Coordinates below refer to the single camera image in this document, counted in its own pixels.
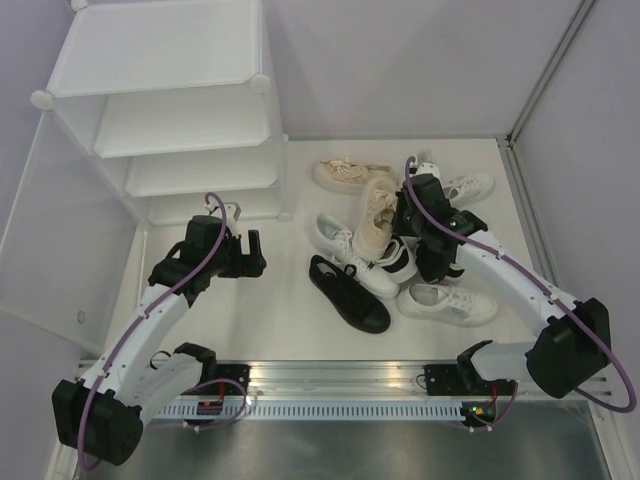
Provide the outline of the beige lace sneaker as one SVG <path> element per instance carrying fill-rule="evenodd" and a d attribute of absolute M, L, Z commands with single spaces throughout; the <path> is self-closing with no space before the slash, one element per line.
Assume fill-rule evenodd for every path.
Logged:
<path fill-rule="evenodd" d="M 361 215 L 352 239 L 354 252 L 367 261 L 384 254 L 393 233 L 397 183 L 388 176 L 373 177 L 361 196 Z"/>
<path fill-rule="evenodd" d="M 375 177 L 395 178 L 390 166 L 355 161 L 349 157 L 319 160 L 313 166 L 312 175 L 325 190 L 348 195 L 359 195 Z"/>

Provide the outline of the white sneaker front right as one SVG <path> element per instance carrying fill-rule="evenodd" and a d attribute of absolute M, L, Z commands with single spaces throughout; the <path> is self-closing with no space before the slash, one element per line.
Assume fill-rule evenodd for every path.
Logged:
<path fill-rule="evenodd" d="M 398 295 L 396 303 L 409 318 L 459 328 L 483 326 L 499 313 L 493 297 L 456 285 L 413 284 Z"/>

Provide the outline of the black sneaker overturned right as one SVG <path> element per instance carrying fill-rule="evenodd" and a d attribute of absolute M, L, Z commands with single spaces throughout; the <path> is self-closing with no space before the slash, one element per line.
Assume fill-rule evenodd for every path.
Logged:
<path fill-rule="evenodd" d="M 460 278 L 465 269 L 456 263 L 456 253 L 455 247 L 436 251 L 424 241 L 419 241 L 415 249 L 415 263 L 422 280 L 436 284 L 446 278 Z"/>

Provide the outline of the white plastic shoe cabinet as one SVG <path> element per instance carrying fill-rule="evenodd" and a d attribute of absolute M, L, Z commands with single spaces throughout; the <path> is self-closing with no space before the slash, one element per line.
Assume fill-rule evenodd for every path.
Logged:
<path fill-rule="evenodd" d="M 77 1 L 32 104 L 126 208 L 178 225 L 209 192 L 286 220 L 286 134 L 258 1 Z"/>

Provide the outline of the white sneaker near cabinet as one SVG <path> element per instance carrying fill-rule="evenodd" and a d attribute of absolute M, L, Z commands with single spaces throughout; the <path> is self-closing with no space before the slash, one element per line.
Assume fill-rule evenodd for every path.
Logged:
<path fill-rule="evenodd" d="M 332 216 L 320 213 L 310 222 L 312 243 L 346 270 L 364 288 L 382 300 L 392 300 L 399 293 L 399 285 L 373 262 L 358 256 L 352 246 L 353 232 Z"/>

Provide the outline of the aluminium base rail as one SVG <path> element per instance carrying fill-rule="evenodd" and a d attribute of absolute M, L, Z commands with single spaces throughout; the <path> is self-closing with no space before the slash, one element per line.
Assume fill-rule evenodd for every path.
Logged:
<path fill-rule="evenodd" d="M 215 362 L 175 353 L 156 368 L 142 362 L 94 361 L 71 387 L 83 397 L 125 406 L 165 405 L 180 396 L 218 398 L 371 397 L 492 398 L 546 394 L 532 380 L 481 380 L 465 384 L 455 363 L 384 361 Z"/>

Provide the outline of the white sneaker rear middle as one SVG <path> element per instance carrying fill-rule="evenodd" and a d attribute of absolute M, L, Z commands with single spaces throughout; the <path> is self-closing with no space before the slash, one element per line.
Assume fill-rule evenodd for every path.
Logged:
<path fill-rule="evenodd" d="M 417 154 L 417 161 L 420 168 L 432 169 L 435 167 L 432 152 L 429 149 L 420 151 Z"/>

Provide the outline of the beige lace sneaker lying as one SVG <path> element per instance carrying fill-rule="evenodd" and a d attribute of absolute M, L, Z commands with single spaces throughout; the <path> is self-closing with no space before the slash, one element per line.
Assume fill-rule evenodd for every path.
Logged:
<path fill-rule="evenodd" d="M 390 166 L 355 161 L 349 157 L 319 160 L 313 166 L 312 175 L 325 190 L 348 195 L 359 195 L 375 177 L 395 178 Z"/>

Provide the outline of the black canvas sneaker front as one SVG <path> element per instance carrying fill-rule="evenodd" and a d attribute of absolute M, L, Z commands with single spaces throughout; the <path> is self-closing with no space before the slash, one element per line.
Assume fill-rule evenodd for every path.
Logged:
<path fill-rule="evenodd" d="M 320 255 L 310 260 L 309 278 L 351 327 L 368 334 L 382 334 L 391 325 L 383 303 L 357 279 L 351 264 L 341 268 Z"/>

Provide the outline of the aluminium corner frame post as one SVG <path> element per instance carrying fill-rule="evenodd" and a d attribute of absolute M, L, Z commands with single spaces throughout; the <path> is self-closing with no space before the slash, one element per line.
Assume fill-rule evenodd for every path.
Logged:
<path fill-rule="evenodd" d="M 535 81 L 533 89 L 528 95 L 520 113 L 506 134 L 505 139 L 510 148 L 514 148 L 517 139 L 521 136 L 530 117 L 536 110 L 564 59 L 577 41 L 583 27 L 598 4 L 598 0 L 580 0 L 578 2 L 575 11 L 554 46 L 549 59 L 546 61 L 540 75 Z"/>

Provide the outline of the white sneaker rear right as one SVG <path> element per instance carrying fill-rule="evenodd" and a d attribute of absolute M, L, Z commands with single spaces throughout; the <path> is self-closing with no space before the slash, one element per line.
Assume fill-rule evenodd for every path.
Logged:
<path fill-rule="evenodd" d="M 484 200 L 494 188 L 494 177 L 485 172 L 461 176 L 443 186 L 445 197 L 452 206 L 462 208 Z"/>

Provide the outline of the black white patterned sneaker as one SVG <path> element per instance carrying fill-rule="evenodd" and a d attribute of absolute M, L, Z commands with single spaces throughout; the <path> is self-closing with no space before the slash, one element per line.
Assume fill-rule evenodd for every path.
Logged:
<path fill-rule="evenodd" d="M 417 273 L 414 253 L 397 235 L 391 237 L 382 257 L 375 264 L 398 284 L 410 280 Z"/>

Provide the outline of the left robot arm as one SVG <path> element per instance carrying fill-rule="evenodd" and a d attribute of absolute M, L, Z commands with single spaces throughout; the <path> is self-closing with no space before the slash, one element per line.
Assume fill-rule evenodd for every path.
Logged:
<path fill-rule="evenodd" d="M 196 215 L 185 237 L 155 265 L 133 317 L 114 343 L 76 381 L 52 393 L 58 439 L 99 461 L 121 465 L 145 427 L 182 393 L 214 378 L 213 350 L 186 342 L 166 363 L 150 360 L 213 278 L 258 278 L 267 267 L 260 234 L 242 236 L 233 218 Z"/>

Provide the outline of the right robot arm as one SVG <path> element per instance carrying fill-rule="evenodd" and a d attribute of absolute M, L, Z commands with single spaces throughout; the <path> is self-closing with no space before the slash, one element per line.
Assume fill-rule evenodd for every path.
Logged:
<path fill-rule="evenodd" d="M 483 220 L 450 204 L 437 176 L 411 170 L 398 197 L 394 229 L 416 239 L 421 278 L 439 286 L 458 271 L 477 275 L 534 337 L 484 340 L 460 353 L 457 374 L 467 390 L 528 380 L 561 399 L 612 364 L 609 312 L 599 300 L 580 301 L 523 266 Z"/>

